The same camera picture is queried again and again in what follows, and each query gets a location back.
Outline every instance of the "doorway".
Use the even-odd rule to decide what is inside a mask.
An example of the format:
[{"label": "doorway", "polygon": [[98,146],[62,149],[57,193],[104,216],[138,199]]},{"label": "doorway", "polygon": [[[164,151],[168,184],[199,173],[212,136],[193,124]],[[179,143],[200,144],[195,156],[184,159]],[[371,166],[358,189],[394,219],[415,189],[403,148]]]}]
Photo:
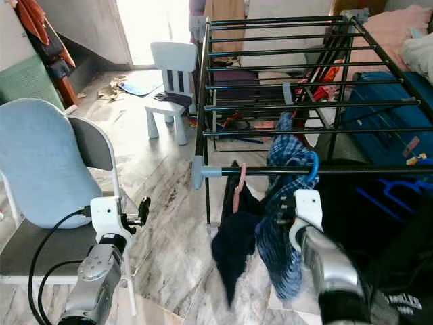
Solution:
[{"label": "doorway", "polygon": [[150,43],[189,42],[189,0],[117,0],[133,65],[153,66]]}]

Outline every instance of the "white wall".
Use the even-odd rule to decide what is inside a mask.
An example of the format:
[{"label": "white wall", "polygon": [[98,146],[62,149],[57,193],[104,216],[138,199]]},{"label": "white wall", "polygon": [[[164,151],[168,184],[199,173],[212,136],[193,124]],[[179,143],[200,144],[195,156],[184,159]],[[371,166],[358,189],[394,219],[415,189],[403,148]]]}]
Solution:
[{"label": "white wall", "polygon": [[116,0],[38,0],[54,29],[115,64],[130,64]]},{"label": "white wall", "polygon": [[0,72],[36,55],[11,5],[1,0],[0,30]]},{"label": "white wall", "polygon": [[405,9],[410,5],[420,5],[422,7],[433,7],[433,0],[388,0],[386,10]]}]

